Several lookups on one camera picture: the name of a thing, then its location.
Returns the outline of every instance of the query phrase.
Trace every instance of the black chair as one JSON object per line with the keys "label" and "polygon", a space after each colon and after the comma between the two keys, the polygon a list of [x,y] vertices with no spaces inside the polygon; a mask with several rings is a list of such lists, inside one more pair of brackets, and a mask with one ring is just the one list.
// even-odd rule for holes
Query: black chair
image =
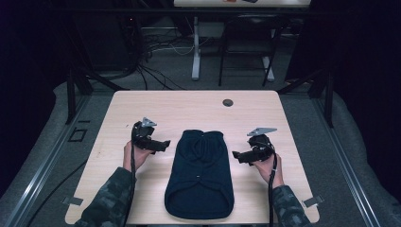
{"label": "black chair", "polygon": [[[265,70],[263,86],[265,86],[281,33],[288,24],[288,18],[277,15],[246,14],[228,20],[221,37],[218,86],[221,86],[223,69],[263,69]],[[224,58],[229,54],[255,55],[260,57],[261,61],[263,57],[268,57],[269,65],[267,67],[265,65],[263,67],[224,67]]]}

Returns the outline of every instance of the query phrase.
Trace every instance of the hand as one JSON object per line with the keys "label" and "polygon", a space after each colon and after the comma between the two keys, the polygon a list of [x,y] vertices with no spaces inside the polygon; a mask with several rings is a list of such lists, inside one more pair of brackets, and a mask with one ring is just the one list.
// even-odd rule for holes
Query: hand
{"label": "hand", "polygon": [[[124,162],[123,167],[131,172],[131,151],[132,142],[129,141],[124,147]],[[135,171],[147,160],[148,156],[153,152],[149,149],[140,149],[137,146],[133,146],[133,157],[135,159]]]}
{"label": "hand", "polygon": [[[283,170],[281,168],[281,157],[278,154],[276,154],[276,156],[277,156],[277,167],[276,167],[276,172],[274,175],[272,188],[275,188],[280,185],[284,185]],[[267,159],[263,162],[256,161],[256,162],[252,163],[256,166],[256,168],[257,168],[257,170],[259,170],[259,173],[262,176],[263,180],[265,180],[265,182],[267,182],[267,183],[269,183],[269,180],[270,180],[270,174],[271,174],[271,170],[273,168],[273,162],[274,162],[274,155],[271,155],[271,157],[269,159]]]}

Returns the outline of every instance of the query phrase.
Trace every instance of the table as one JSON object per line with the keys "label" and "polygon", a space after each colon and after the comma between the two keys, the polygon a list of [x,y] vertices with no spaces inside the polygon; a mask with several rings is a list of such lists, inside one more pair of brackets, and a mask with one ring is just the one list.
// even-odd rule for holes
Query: table
{"label": "table", "polygon": [[[244,13],[250,8],[308,8],[310,0],[258,0],[250,3],[242,0],[229,2],[226,0],[174,0],[174,6],[179,8],[243,8]],[[269,58],[262,59],[264,67],[269,65]],[[200,78],[201,50],[199,43],[198,17],[194,19],[194,62],[192,64],[192,79]],[[268,81],[274,81],[272,70],[269,71]]]}
{"label": "table", "polygon": [[[224,99],[234,105],[226,107]],[[123,147],[132,125],[143,117],[157,123],[152,139],[171,140],[166,152],[148,157],[139,168],[128,224],[242,224],[268,223],[268,184],[254,166],[240,164],[231,151],[248,151],[247,133],[258,127],[276,128],[267,136],[283,160],[284,180],[300,201],[312,193],[279,96],[273,91],[122,91],[114,94],[109,110],[82,173],[65,220],[72,224],[93,200],[97,190],[122,165]],[[229,152],[235,206],[228,218],[192,220],[175,218],[165,209],[164,196],[175,149],[185,130],[221,131]],[[315,206],[305,209],[312,222]]]}

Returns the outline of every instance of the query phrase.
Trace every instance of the chair backrest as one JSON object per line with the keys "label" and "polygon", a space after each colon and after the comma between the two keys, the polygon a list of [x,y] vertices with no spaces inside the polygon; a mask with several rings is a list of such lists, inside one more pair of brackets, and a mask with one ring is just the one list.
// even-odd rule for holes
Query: chair backrest
{"label": "chair backrest", "polygon": [[[281,35],[288,24],[289,18],[284,16],[242,14],[226,22],[223,35],[235,39],[272,39]],[[272,30],[275,30],[274,36],[271,36]]]}

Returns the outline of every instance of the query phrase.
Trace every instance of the garment sleeve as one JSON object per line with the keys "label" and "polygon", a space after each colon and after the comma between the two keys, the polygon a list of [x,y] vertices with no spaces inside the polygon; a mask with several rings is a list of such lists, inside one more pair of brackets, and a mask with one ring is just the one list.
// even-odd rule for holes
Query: garment sleeve
{"label": "garment sleeve", "polygon": [[273,189],[273,207],[281,227],[312,226],[305,215],[304,208],[298,202],[288,185],[278,186]]}
{"label": "garment sleeve", "polygon": [[129,209],[131,173],[119,167],[109,180],[101,186],[94,200],[82,212],[77,227],[124,226],[125,216]]}

